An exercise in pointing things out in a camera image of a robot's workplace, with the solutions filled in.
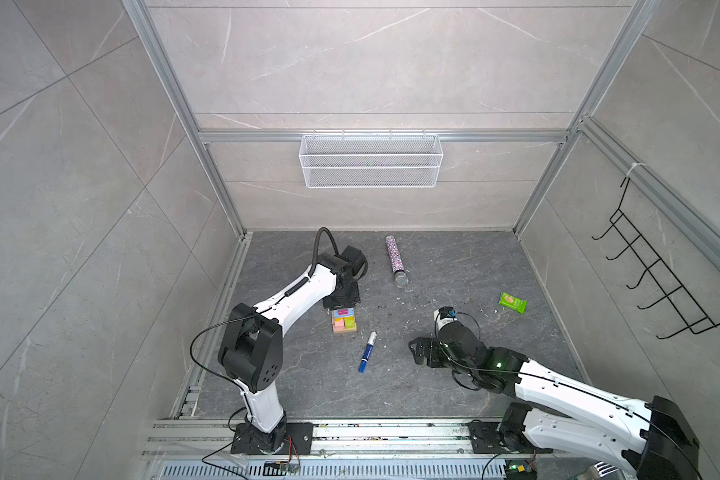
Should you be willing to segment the light blue block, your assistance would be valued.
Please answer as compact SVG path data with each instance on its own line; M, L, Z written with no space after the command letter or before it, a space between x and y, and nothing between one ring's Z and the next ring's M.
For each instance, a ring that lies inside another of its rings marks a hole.
M340 319L340 318L354 317L354 316L355 316L355 312L354 312L354 309L353 309L353 308L346 308L346 310L348 310L348 315L346 315L346 316L344 316L344 317L337 317L337 316L335 315L335 313L334 313L334 311L336 311L336 310L332 310L332 311L331 311L332 318L333 318L333 319Z

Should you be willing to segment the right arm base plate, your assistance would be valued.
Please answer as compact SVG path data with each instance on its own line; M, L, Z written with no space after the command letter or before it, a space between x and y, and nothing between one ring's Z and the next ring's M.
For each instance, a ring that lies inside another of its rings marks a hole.
M534 446L522 429L503 426L501 422L472 420L466 424L474 454L547 454L551 449Z

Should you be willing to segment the blue white marker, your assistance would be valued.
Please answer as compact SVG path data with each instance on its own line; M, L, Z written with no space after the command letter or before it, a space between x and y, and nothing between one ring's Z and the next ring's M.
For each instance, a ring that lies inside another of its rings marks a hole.
M368 363L369 363L369 361L370 361L370 358L371 358L371 355L372 355L372 352L373 352L373 348L374 348L376 339L377 339L377 332L376 332L376 331L372 331L372 332L370 333L370 335L369 335L369 338L368 338L368 341L367 341L367 343L366 343L366 346L365 346L363 355L362 355L361 360L360 360L360 364L359 364L359 366L358 366L358 372L359 372L359 373L364 373L364 372L365 372L365 370L366 370L366 368L367 368L367 366L368 366Z

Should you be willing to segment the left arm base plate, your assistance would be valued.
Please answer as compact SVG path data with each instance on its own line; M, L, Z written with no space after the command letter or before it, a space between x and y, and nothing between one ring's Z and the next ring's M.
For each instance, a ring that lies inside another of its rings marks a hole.
M308 455L315 425L308 422L281 422L272 432L262 432L249 422L235 426L232 454Z

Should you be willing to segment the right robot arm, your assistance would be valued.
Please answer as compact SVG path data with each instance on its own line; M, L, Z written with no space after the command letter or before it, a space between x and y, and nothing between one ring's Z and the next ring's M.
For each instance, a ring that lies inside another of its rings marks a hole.
M476 451L495 443L507 453L563 451L603 461L638 479L698 479L700 442L673 401L600 390L526 355L486 346L451 311L435 315L434 333L408 344L414 361L464 375L472 391L513 398L497 425L478 421Z

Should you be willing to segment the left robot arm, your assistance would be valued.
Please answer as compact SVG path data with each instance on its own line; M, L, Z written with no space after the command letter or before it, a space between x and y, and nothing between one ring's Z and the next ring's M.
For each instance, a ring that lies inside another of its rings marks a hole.
M284 337L315 304L343 309L359 303L358 281L367 271L361 250L348 246L339 254L322 253L302 275L254 306L236 305L225 325L217 361L241 390L247 420L270 434L286 417L276 378L282 370Z

